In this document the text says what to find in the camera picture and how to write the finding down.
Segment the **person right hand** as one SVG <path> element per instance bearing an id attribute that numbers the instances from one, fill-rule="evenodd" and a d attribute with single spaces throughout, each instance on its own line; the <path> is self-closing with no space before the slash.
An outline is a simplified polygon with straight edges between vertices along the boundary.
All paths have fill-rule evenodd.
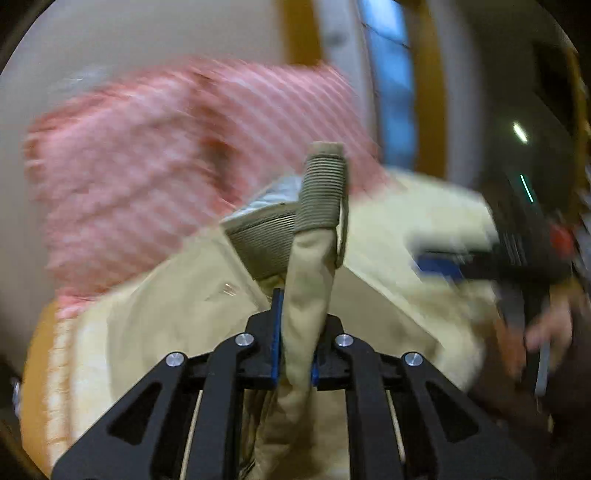
<path id="1" fill-rule="evenodd" d="M 573 314 L 588 305 L 582 290 L 559 289 L 550 304 L 522 332 L 509 326 L 504 319 L 495 323 L 497 345 L 506 373 L 519 380 L 528 354 L 539 352 L 544 344 L 550 347 L 549 370 L 554 373 L 564 362 L 574 338 Z"/>

